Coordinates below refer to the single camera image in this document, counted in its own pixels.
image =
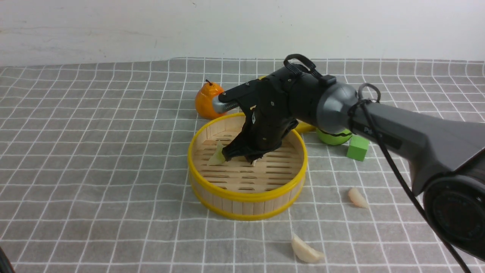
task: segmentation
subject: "black cable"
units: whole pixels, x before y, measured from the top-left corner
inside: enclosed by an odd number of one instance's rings
[[[381,98],[381,92],[379,91],[379,89],[377,87],[375,87],[374,85],[371,85],[371,84],[368,84],[368,83],[364,83],[358,89],[358,92],[357,92],[358,93],[358,102],[356,103],[356,105],[359,105],[362,108],[362,110],[364,111],[364,115],[365,115],[365,117],[367,119],[367,122],[369,123],[369,126],[371,127],[372,131],[374,132],[374,136],[375,136],[375,138],[377,140],[377,144],[379,145],[379,147],[382,150],[382,153],[386,157],[386,160],[388,161],[388,163],[389,163],[392,171],[394,172],[394,175],[396,175],[397,179],[399,180],[399,183],[403,187],[404,191],[406,192],[407,196],[409,197],[409,199],[411,200],[411,202],[414,204],[414,206],[416,207],[416,209],[418,210],[418,212],[421,214],[421,216],[424,218],[424,220],[426,222],[428,222],[428,220],[426,218],[426,214],[424,212],[424,209],[421,207],[421,204],[418,202],[418,200],[416,199],[416,197],[412,193],[411,189],[409,189],[409,187],[408,187],[407,183],[405,182],[404,178],[401,176],[401,173],[397,169],[397,166],[394,163],[394,160],[392,160],[392,158],[391,158],[391,156],[390,156],[390,154],[389,154],[389,152],[387,150],[387,147],[384,145],[384,142],[383,142],[383,140],[381,138],[381,134],[378,133],[378,131],[377,131],[376,127],[375,127],[374,120],[372,119],[371,115],[369,114],[369,112],[367,110],[366,105],[369,104],[369,103],[371,103],[372,100],[370,100],[370,99],[363,99],[362,98],[362,90],[365,87],[369,87],[369,88],[373,89],[377,93],[377,100],[376,100],[376,102],[379,103],[379,100]],[[435,233],[438,236],[438,238],[443,242],[443,244],[446,246],[446,248],[448,249],[448,251],[450,251],[450,253],[455,258],[455,260],[458,262],[458,264],[460,265],[460,267],[463,270],[463,272],[465,272],[465,273],[471,273],[471,271],[468,268],[467,264],[464,262],[464,260],[458,254],[458,252],[456,252],[456,250],[453,248],[453,246],[451,246],[451,244],[449,244],[446,240],[444,240],[439,235],[438,232],[435,231]]]
[[[0,248],[0,273],[15,273],[12,264],[2,248]]]

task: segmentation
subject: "peeled garlic clove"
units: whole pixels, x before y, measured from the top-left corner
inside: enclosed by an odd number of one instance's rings
[[[215,153],[209,158],[209,161],[207,161],[207,166],[221,165],[226,161],[222,154],[222,148],[224,148],[224,145],[220,141],[217,141]]]
[[[307,243],[303,242],[296,234],[293,233],[293,239],[291,239],[291,247],[295,252],[295,255],[306,263],[316,263],[325,257],[320,251],[316,251],[311,248]]]
[[[364,196],[360,194],[357,188],[350,189],[349,198],[350,198],[350,201],[354,203],[354,205],[358,207],[369,208],[369,203],[367,203],[367,200],[365,200]]]

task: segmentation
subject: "wooden slat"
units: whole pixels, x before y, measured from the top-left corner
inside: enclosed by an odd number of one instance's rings
[[[254,203],[244,202],[242,208],[242,213],[244,215],[252,215],[254,213]]]
[[[232,213],[243,214],[243,204],[242,202],[232,201]]]
[[[232,201],[223,198],[222,199],[222,210],[232,213]]]

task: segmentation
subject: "yellow object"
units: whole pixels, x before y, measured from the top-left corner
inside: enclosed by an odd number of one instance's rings
[[[207,166],[204,161],[213,155],[216,142],[229,143],[241,131],[244,120],[244,113],[227,115],[208,122],[195,134],[187,154],[189,180],[195,196],[209,210],[224,217],[242,221],[267,219],[286,210],[298,198],[306,178],[307,150],[301,136],[292,130],[285,137],[284,146],[273,152],[279,153],[283,158],[272,157],[268,153],[259,159],[254,167],[245,162],[244,158],[233,158],[221,166]],[[266,166],[277,172],[280,169],[278,166],[285,164],[290,165],[291,169],[286,169],[286,173],[275,174],[281,178],[271,178],[271,172],[264,172]],[[258,172],[261,171],[264,175],[258,177]],[[236,181],[235,174],[243,176]],[[284,181],[284,183],[282,185],[264,184],[270,179],[274,182]],[[243,180],[243,186],[248,188],[261,189],[260,186],[264,186],[269,187],[270,190],[262,188],[263,190],[259,191],[254,189],[248,191],[246,188],[241,188],[241,184],[237,184],[239,180]],[[256,183],[251,184],[247,181],[256,181]]]
[[[212,99],[223,92],[224,89],[220,85],[206,80],[206,83],[195,96],[195,109],[197,113],[205,119],[216,119],[224,116],[225,113],[216,113],[212,106]]]
[[[315,126],[313,125],[310,125],[306,122],[303,122],[303,121],[298,121],[298,125],[296,126],[295,130],[300,133],[300,134],[303,134],[303,133],[306,133],[306,132],[311,132],[313,130],[315,130]]]

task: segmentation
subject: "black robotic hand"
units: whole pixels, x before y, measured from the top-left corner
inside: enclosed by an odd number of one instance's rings
[[[299,54],[289,55],[283,64],[261,80],[214,98],[216,112],[239,106],[246,115],[241,133],[223,149],[226,160],[245,156],[253,161],[279,148],[297,119],[331,134],[349,129],[379,145],[410,200],[465,272],[469,269],[450,244],[485,261],[485,124],[380,104],[375,86],[355,90],[331,75],[322,76]],[[366,87],[377,93],[376,100],[362,97]],[[412,190],[388,150],[408,160]],[[421,193],[424,209],[415,198]]]

